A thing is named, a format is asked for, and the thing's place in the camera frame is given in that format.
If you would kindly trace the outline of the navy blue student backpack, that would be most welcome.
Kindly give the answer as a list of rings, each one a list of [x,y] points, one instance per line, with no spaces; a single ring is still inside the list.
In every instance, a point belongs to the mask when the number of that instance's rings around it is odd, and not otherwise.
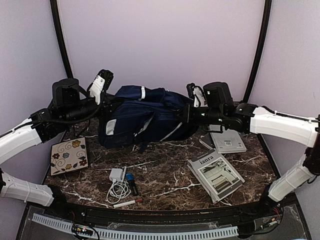
[[[125,85],[115,94],[114,110],[99,119],[98,141],[106,149],[150,142],[183,141],[198,126],[178,117],[192,100],[164,88]]]

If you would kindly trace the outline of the grey book with barcode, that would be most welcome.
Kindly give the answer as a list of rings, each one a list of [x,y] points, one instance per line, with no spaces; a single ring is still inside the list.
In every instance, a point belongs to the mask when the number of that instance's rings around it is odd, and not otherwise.
[[[211,132],[213,144],[219,154],[244,153],[247,148],[239,133],[234,130],[227,130],[223,133]]]

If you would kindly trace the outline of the dark cover book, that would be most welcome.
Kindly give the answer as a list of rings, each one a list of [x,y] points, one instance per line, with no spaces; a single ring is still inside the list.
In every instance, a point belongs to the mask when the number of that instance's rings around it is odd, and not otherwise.
[[[201,135],[199,138],[199,142],[209,150],[215,149],[215,145],[209,133],[206,133],[205,135]]]

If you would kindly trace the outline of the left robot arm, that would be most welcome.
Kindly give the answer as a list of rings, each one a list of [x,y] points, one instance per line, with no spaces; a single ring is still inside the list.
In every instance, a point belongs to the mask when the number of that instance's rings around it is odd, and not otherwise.
[[[69,127],[96,117],[105,103],[113,74],[105,71],[97,75],[87,90],[75,78],[67,78],[52,85],[52,100],[47,108],[36,111],[18,126],[0,136],[0,162],[46,143]],[[0,172],[0,196],[49,207],[60,218],[71,213],[66,198],[57,186],[40,185]]]

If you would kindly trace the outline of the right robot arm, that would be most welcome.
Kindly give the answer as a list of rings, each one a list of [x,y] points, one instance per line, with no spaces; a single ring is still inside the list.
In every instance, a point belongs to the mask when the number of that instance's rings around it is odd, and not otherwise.
[[[320,174],[320,119],[295,116],[266,106],[242,102],[235,105],[225,82],[212,82],[203,87],[190,83],[186,87],[193,103],[187,104],[183,117],[197,126],[216,125],[240,133],[263,134],[294,141],[306,146],[305,153],[284,176],[271,183],[255,213],[266,217],[275,203]]]

